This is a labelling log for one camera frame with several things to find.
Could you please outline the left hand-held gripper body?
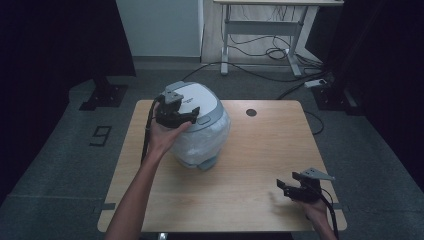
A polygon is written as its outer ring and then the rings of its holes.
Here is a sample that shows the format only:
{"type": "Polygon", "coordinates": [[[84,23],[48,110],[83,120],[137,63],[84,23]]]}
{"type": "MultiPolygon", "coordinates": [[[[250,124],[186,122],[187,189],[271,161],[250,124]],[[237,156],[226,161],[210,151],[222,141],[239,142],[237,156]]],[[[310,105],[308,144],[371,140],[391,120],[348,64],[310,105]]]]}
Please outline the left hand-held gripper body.
{"type": "Polygon", "coordinates": [[[156,108],[156,121],[167,128],[178,128],[184,114],[179,113],[184,96],[171,90],[165,90],[159,97],[159,106],[156,108]]]}

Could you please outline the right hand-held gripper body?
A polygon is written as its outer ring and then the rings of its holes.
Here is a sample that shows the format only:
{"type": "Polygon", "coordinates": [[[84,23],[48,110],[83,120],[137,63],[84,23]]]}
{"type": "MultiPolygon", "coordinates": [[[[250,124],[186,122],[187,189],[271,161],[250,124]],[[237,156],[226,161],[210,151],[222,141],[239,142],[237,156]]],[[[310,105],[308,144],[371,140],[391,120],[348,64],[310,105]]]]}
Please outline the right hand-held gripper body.
{"type": "Polygon", "coordinates": [[[299,187],[289,189],[289,197],[305,203],[315,203],[322,196],[321,180],[334,181],[333,176],[318,169],[309,168],[300,172],[302,180],[299,187]]]}

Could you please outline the white rice cooker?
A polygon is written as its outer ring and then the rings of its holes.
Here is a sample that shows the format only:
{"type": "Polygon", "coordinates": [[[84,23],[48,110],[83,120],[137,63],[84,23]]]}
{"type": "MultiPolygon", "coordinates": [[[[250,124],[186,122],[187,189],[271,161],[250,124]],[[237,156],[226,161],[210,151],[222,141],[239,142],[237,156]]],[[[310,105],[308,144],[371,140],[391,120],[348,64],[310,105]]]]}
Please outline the white rice cooker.
{"type": "Polygon", "coordinates": [[[185,132],[196,132],[211,126],[225,110],[215,93],[200,83],[179,81],[166,86],[165,90],[171,90],[184,96],[179,113],[184,114],[186,119],[192,118],[188,116],[188,113],[194,108],[200,108],[198,117],[194,118],[194,124],[185,132]]]}

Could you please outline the person's right hand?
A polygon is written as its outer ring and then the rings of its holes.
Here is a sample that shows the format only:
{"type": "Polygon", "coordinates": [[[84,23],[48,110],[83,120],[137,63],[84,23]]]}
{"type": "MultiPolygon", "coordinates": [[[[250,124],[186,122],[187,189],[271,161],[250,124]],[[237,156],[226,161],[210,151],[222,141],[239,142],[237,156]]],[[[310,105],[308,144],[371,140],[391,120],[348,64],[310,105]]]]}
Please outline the person's right hand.
{"type": "Polygon", "coordinates": [[[300,206],[315,228],[323,228],[328,224],[327,206],[322,200],[315,203],[300,202],[300,206]]]}

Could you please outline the person's left hand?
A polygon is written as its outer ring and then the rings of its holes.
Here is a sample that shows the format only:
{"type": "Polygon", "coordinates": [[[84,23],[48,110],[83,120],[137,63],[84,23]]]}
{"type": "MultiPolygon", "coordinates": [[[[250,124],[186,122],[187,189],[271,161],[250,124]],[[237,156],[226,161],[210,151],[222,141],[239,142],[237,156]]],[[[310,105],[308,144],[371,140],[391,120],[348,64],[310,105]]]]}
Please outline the person's left hand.
{"type": "Polygon", "coordinates": [[[184,122],[178,128],[167,128],[153,120],[150,127],[149,146],[147,150],[148,158],[162,158],[171,148],[177,137],[185,132],[192,123],[184,122]]]}

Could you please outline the clear plastic bin liner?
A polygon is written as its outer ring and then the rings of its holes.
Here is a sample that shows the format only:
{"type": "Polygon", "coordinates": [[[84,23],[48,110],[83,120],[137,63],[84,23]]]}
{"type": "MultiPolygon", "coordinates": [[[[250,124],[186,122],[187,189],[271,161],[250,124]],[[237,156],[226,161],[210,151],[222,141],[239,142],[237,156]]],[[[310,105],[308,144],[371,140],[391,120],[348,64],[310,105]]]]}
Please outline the clear plastic bin liner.
{"type": "Polygon", "coordinates": [[[170,152],[187,168],[207,170],[216,163],[228,138],[230,126],[231,119],[226,110],[223,110],[222,116],[211,126],[180,134],[170,152]]]}

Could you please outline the black stand base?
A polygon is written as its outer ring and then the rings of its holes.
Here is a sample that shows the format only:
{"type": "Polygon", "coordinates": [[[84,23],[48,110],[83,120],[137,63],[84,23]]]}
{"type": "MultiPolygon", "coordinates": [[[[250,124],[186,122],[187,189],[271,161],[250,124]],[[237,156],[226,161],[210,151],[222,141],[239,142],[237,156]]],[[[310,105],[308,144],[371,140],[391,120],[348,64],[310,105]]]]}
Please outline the black stand base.
{"type": "Polygon", "coordinates": [[[93,79],[95,89],[88,101],[83,102],[80,111],[94,111],[98,107],[119,107],[128,89],[127,85],[111,84],[106,76],[93,79]]]}
{"type": "Polygon", "coordinates": [[[361,101],[348,88],[312,87],[315,102],[322,111],[343,111],[347,115],[363,116],[361,101]]]}

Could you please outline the white power strip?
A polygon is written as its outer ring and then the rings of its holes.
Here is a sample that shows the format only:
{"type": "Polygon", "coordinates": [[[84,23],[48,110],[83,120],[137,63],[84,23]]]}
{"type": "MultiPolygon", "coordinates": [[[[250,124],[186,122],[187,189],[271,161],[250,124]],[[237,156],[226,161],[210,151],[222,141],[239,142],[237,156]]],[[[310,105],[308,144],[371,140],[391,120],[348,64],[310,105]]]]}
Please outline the white power strip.
{"type": "Polygon", "coordinates": [[[312,87],[319,87],[324,86],[327,84],[327,81],[324,79],[316,79],[316,80],[310,80],[304,83],[305,88],[312,88],[312,87]]]}

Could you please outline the dark curtain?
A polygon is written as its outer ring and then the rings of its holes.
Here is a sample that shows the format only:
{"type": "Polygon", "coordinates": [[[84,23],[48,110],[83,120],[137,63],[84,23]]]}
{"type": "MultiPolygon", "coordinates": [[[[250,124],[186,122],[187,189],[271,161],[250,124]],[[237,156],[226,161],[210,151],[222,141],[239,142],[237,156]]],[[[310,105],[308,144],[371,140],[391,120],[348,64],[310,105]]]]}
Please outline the dark curtain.
{"type": "Polygon", "coordinates": [[[305,48],[347,90],[424,188],[424,0],[320,7],[305,48]]]}
{"type": "Polygon", "coordinates": [[[0,0],[0,204],[62,117],[72,87],[134,74],[117,0],[0,0]]]}

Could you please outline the white desk frame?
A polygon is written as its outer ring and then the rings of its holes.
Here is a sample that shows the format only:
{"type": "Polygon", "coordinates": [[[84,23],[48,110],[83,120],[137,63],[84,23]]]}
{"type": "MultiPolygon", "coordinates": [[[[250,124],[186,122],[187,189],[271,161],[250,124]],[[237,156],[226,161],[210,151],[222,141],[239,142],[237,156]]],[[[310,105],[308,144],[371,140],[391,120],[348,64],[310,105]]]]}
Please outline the white desk frame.
{"type": "Polygon", "coordinates": [[[220,72],[222,75],[228,74],[229,66],[229,45],[230,35],[273,35],[292,37],[293,41],[290,47],[285,50],[287,59],[293,74],[296,77],[302,75],[298,60],[295,56],[296,47],[299,41],[301,31],[304,26],[304,20],[310,7],[341,7],[343,0],[213,0],[224,7],[223,20],[223,47],[221,49],[220,72]],[[258,6],[286,6],[300,8],[299,20],[295,21],[259,21],[259,20],[232,20],[230,10],[235,5],[258,5],[258,6]]]}

